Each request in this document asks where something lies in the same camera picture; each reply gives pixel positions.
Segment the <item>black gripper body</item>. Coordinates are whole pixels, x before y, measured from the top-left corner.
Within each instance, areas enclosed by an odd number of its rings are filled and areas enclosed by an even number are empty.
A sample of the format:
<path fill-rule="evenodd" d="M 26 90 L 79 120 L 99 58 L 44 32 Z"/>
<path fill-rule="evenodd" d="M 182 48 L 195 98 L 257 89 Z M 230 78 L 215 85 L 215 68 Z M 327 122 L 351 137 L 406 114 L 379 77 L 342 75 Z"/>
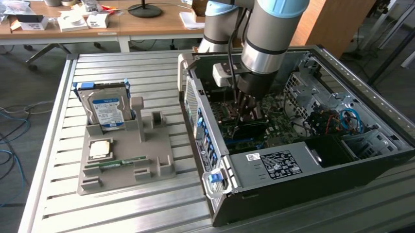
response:
<path fill-rule="evenodd" d="M 255 98 L 263 98 L 270 92 L 275 77 L 277 72 L 270 74 L 243 73 L 236 81 L 238 89 Z"/>

